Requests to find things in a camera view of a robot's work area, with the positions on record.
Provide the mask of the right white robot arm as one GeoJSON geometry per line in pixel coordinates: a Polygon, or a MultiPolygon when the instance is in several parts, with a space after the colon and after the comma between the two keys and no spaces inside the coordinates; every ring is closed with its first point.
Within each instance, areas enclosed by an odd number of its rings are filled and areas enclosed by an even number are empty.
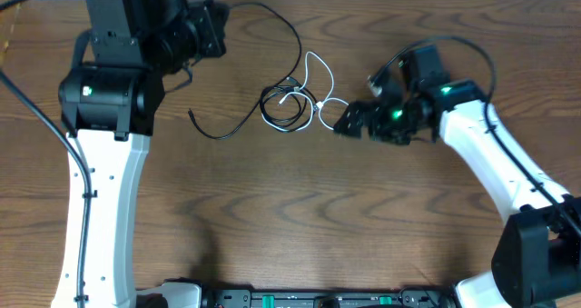
{"type": "Polygon", "coordinates": [[[408,145],[428,129],[467,164],[504,225],[488,272],[458,282],[442,305],[552,307],[580,292],[580,200],[532,160],[470,79],[452,80],[434,45],[412,45],[369,79],[370,101],[348,104],[336,134],[408,145]]]}

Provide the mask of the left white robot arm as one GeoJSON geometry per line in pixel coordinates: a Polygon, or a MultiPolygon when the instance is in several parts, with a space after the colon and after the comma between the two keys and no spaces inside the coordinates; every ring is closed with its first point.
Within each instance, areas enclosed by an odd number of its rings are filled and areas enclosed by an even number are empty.
{"type": "Polygon", "coordinates": [[[138,187],[165,97],[163,78],[225,54],[229,7],[215,0],[85,0],[58,98],[69,156],[69,208],[55,307],[204,307],[177,278],[138,290],[133,235],[138,187]]]}

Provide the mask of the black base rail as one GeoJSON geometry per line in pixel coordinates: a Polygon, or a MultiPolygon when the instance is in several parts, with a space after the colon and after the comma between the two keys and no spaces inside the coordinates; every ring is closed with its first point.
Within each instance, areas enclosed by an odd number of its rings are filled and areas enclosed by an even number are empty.
{"type": "Polygon", "coordinates": [[[407,286],[391,290],[260,290],[250,285],[211,286],[194,280],[168,279],[137,293],[136,307],[192,308],[462,308],[450,288],[407,286]]]}

